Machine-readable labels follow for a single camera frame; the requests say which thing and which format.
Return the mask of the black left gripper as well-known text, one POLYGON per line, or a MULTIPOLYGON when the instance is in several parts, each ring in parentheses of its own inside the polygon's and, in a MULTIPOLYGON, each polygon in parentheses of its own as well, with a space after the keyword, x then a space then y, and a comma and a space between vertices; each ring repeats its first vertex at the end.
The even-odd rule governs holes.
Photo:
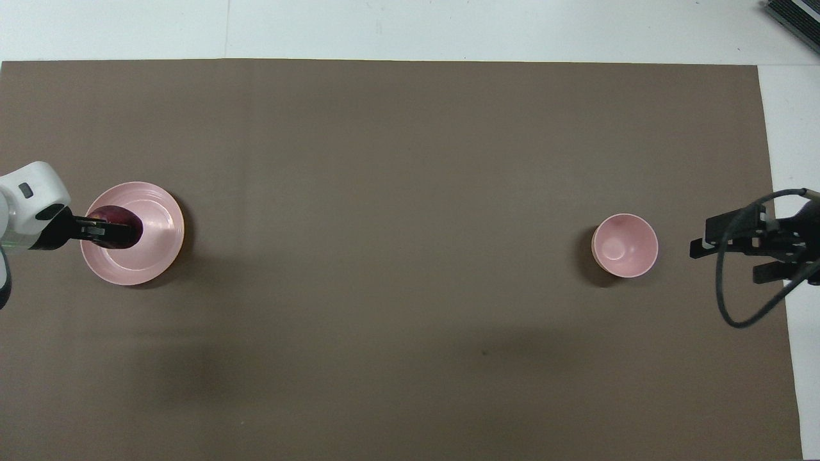
POLYGON ((29 249, 43 251, 59 249, 68 241, 79 239, 79 231, 82 233, 114 233, 99 236, 95 239, 95 245, 107 249, 127 249, 140 242, 143 224, 138 218, 125 218, 118 221, 74 218, 70 207, 64 207, 43 229, 29 249))

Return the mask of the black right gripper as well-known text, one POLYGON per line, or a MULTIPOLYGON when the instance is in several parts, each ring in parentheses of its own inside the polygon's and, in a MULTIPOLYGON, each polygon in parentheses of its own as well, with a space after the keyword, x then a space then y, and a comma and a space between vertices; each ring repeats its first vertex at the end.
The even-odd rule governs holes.
POLYGON ((807 263, 816 263, 819 255, 819 210, 803 206, 790 218, 771 218, 765 206, 752 212, 741 210, 706 219, 705 239, 689 242, 689 257, 702 259, 719 252, 719 239, 730 222, 740 216, 738 227, 730 234, 726 251, 747 256, 770 257, 773 262, 756 265, 752 281, 756 285, 774 281, 791 281, 807 263))

